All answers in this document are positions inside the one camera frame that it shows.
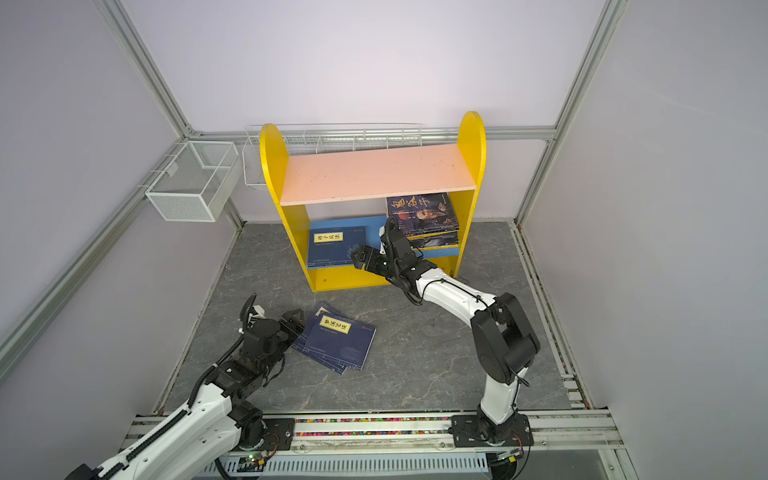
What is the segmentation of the black antler cover book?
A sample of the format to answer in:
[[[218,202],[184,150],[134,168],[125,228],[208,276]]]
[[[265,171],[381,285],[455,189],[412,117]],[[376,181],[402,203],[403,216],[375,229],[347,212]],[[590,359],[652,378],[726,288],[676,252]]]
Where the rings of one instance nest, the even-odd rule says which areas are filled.
[[[411,246],[419,250],[455,248],[459,245],[459,232],[442,232],[435,235],[409,238]]]

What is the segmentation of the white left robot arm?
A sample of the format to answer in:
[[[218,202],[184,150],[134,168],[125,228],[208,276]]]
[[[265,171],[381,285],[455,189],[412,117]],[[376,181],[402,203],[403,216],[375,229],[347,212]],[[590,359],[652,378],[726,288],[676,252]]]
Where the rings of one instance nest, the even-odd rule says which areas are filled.
[[[304,330],[304,312],[268,319],[258,305],[241,313],[241,336],[198,378],[174,413],[97,467],[82,464],[69,479],[192,479],[232,450],[273,456],[290,447],[293,427],[266,420],[247,401],[281,373],[285,353]]]

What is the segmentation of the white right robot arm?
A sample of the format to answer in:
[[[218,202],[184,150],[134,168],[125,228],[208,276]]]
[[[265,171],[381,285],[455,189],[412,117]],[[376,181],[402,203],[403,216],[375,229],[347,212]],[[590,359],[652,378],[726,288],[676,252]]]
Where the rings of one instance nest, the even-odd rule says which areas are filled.
[[[362,246],[350,255],[355,268],[378,275],[399,288],[414,305],[433,303],[465,323],[486,374],[477,413],[476,435],[499,444],[520,418],[519,389],[540,341],[519,300],[510,293],[492,295],[470,287],[417,254],[393,217],[381,229],[381,247]]]

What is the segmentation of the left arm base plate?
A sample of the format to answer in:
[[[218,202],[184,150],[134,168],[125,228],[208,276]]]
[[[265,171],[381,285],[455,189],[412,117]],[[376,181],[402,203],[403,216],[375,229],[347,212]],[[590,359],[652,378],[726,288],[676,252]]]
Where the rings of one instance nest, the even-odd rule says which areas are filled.
[[[238,448],[242,451],[287,451],[291,448],[295,425],[292,417],[253,421],[241,429]]]

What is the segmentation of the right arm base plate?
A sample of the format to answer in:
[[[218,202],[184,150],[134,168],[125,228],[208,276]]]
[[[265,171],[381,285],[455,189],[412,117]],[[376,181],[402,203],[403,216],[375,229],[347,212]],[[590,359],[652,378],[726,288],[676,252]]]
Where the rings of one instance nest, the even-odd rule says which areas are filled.
[[[482,411],[472,415],[454,415],[449,433],[456,447],[528,447],[534,443],[529,419],[521,412],[495,424]]]

